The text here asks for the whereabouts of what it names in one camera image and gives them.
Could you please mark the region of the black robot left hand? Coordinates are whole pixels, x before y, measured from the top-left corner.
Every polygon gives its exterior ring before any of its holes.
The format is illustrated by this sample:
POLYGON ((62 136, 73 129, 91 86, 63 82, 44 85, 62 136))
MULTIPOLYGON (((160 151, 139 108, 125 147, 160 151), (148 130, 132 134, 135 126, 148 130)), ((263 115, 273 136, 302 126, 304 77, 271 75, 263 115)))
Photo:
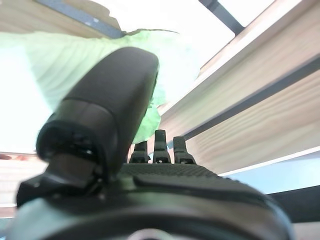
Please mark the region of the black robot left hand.
POLYGON ((196 164, 165 132, 155 159, 140 146, 126 163, 147 112, 158 58, 125 47, 98 62, 41 128, 43 173, 23 181, 6 240, 293 240, 289 217, 269 196, 196 164))

